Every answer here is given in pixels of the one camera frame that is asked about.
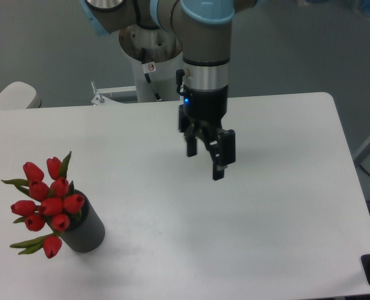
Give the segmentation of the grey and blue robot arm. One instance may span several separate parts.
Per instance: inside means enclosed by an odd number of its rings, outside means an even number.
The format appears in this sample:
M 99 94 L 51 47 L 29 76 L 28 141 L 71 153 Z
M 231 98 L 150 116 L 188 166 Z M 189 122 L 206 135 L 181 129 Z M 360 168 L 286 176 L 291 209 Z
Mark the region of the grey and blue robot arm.
M 111 34 L 130 27 L 142 63 L 169 40 L 180 44 L 182 66 L 176 71 L 179 131 L 187 145 L 187 156 L 198 152 L 201 140 L 210 153 L 215 180 L 236 160 L 236 134 L 225 130 L 221 120 L 227 111 L 232 21 L 236 13 L 253 8 L 256 1 L 81 1 L 95 31 Z

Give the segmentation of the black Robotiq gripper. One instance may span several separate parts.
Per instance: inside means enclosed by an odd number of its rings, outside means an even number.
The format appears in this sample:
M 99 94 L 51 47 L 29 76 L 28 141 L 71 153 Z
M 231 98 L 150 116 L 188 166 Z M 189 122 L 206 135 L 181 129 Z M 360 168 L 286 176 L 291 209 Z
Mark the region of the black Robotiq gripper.
M 233 129 L 223 129 L 221 124 L 227 111 L 228 85 L 208 91 L 184 86 L 183 96 L 183 119 L 179 125 L 184 133 L 187 157 L 198 153 L 197 138 L 201 130 L 201 139 L 213 163 L 212 178 L 220 180 L 225 169 L 236 162 L 236 133 Z

